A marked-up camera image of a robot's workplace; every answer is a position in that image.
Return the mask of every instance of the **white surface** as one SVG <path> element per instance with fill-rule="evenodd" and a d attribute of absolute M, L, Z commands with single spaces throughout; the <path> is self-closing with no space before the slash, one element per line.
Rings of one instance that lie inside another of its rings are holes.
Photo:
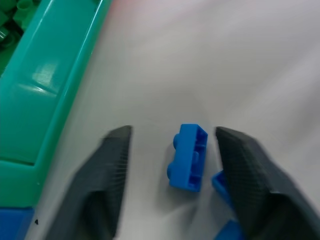
<path fill-rule="evenodd" d="M 320 1 L 114 0 L 27 239 L 42 239 L 70 176 L 133 125 L 119 240 L 210 240 L 230 210 L 210 185 L 214 126 L 258 138 L 320 209 Z M 209 133 L 198 197 L 168 187 L 181 123 Z"/>

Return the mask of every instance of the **blue plastic piece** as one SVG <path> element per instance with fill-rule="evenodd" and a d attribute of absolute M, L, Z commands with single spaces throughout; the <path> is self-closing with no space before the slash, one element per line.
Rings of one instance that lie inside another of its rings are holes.
<path fill-rule="evenodd" d="M 211 182 L 212 182 L 212 186 L 220 194 L 223 200 L 231 208 L 233 208 L 231 197 L 227 191 L 227 183 L 226 183 L 226 177 L 225 177 L 224 171 L 220 171 L 216 175 L 214 175 L 211 179 Z"/>
<path fill-rule="evenodd" d="M 208 134 L 197 124 L 182 124 L 173 139 L 175 156 L 167 168 L 172 187 L 199 192 L 204 174 Z"/>
<path fill-rule="evenodd" d="M 214 240 L 245 240 L 241 226 L 235 221 L 229 221 Z"/>
<path fill-rule="evenodd" d="M 34 216 L 33 208 L 0 208 L 0 239 L 25 239 Z"/>

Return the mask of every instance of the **green lego brick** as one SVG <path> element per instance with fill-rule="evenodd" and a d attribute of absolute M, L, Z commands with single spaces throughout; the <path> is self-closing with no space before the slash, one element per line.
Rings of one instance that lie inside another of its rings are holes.
<path fill-rule="evenodd" d="M 33 0 L 20 0 L 17 3 L 17 11 L 13 16 L 13 20 L 22 28 L 23 31 L 26 31 L 37 7 L 38 6 L 34 4 Z"/>
<path fill-rule="evenodd" d="M 5 24 L 8 20 L 8 16 L 2 10 L 0 10 L 0 26 Z"/>
<path fill-rule="evenodd" d="M 2 43 L 8 36 L 9 31 L 4 26 L 0 26 L 0 43 Z"/>
<path fill-rule="evenodd" d="M 8 30 L 6 30 L 6 36 L 3 39 L 3 41 L 1 42 L 0 46 L 1 49 L 8 49 L 8 48 L 12 48 L 12 46 L 17 42 L 16 37 L 14 36 L 14 34 L 9 33 Z"/>
<path fill-rule="evenodd" d="M 17 4 L 16 0 L 0 0 L 0 11 L 9 12 Z"/>

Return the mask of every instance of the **teal container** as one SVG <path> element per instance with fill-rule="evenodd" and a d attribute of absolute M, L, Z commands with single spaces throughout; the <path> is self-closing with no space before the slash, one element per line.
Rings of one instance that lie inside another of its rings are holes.
<path fill-rule="evenodd" d="M 0 79 L 0 207 L 37 204 L 110 4 L 42 0 L 15 48 Z"/>

